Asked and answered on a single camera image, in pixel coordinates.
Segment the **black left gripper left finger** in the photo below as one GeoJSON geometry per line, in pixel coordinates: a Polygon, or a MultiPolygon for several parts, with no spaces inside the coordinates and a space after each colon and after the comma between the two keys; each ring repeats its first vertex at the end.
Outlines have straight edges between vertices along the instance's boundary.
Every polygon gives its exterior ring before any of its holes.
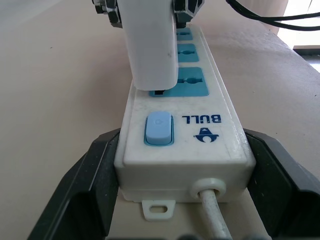
{"type": "Polygon", "coordinates": [[[120,130],[101,134],[63,176],[30,240],[104,240],[118,196],[114,160],[120,130]]]}

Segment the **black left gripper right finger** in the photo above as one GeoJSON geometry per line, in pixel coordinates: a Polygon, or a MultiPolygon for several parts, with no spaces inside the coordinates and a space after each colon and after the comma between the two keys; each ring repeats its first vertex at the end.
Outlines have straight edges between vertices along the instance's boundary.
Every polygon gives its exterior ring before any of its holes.
{"type": "Polygon", "coordinates": [[[256,160],[247,189],[274,240],[320,238],[320,181],[264,133],[245,129],[256,160]]]}

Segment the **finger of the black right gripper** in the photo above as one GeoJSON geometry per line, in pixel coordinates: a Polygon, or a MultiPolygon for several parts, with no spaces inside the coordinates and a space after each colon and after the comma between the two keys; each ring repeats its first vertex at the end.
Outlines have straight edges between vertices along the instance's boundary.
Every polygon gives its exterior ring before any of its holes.
{"type": "Polygon", "coordinates": [[[204,3],[204,0],[173,0],[176,28],[185,28],[204,3]]]}
{"type": "Polygon", "coordinates": [[[122,20],[117,0],[92,0],[97,14],[107,15],[110,24],[115,28],[122,28],[122,20]]]}

